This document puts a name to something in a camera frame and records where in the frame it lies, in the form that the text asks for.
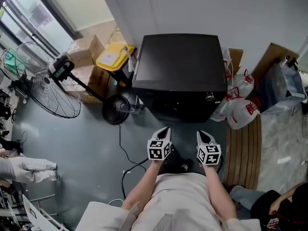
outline fan grille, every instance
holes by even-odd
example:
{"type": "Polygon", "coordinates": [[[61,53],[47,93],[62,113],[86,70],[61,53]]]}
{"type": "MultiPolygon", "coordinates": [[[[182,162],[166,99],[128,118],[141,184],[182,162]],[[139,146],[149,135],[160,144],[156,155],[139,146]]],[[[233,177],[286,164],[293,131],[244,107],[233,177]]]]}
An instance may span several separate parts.
{"type": "Polygon", "coordinates": [[[62,83],[54,80],[48,71],[53,60],[40,45],[23,43],[15,55],[18,77],[28,95],[45,111],[59,117],[74,118],[81,109],[77,83],[69,77],[62,83]]]}

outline fan pole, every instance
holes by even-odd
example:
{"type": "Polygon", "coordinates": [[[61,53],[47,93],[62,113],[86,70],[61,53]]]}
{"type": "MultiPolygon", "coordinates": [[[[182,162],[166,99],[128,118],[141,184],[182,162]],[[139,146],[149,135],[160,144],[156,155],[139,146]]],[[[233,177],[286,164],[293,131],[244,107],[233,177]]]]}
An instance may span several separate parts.
{"type": "Polygon", "coordinates": [[[72,73],[69,73],[68,75],[71,77],[74,81],[76,81],[79,85],[81,85],[84,89],[86,89],[93,97],[96,97],[98,100],[104,102],[104,98],[102,98],[97,92],[92,90],[90,87],[88,87],[85,83],[83,83],[80,79],[78,79],[75,75],[72,73]]]}

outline blue jeans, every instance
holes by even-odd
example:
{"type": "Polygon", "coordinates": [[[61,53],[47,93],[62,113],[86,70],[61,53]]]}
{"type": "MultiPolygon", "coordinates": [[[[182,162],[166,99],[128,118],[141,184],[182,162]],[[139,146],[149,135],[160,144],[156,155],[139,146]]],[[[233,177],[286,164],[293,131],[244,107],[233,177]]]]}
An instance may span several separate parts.
{"type": "Polygon", "coordinates": [[[249,190],[242,186],[235,186],[230,192],[230,197],[238,202],[240,206],[236,210],[237,218],[239,220],[250,219],[250,210],[252,205],[265,192],[249,190]]]}

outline yellow lid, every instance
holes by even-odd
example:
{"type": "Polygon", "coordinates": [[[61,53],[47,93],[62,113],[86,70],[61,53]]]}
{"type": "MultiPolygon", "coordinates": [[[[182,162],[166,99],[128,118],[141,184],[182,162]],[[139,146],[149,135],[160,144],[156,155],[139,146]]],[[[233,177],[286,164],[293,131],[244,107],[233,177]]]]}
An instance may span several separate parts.
{"type": "Polygon", "coordinates": [[[133,54],[136,49],[131,45],[119,42],[110,42],[107,48],[96,59],[96,65],[111,72],[121,69],[123,64],[128,60],[128,56],[124,50],[125,46],[130,54],[133,54]]]}

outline yellow and black trash bin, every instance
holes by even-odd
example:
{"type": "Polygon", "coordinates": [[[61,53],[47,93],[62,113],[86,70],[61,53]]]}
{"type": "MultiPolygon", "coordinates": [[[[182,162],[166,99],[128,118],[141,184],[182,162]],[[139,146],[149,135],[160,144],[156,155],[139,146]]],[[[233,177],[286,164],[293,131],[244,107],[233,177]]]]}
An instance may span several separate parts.
{"type": "Polygon", "coordinates": [[[122,86],[131,86],[134,72],[128,70],[128,56],[132,56],[136,47],[119,42],[110,42],[107,48],[96,59],[96,65],[105,69],[122,86]]]}

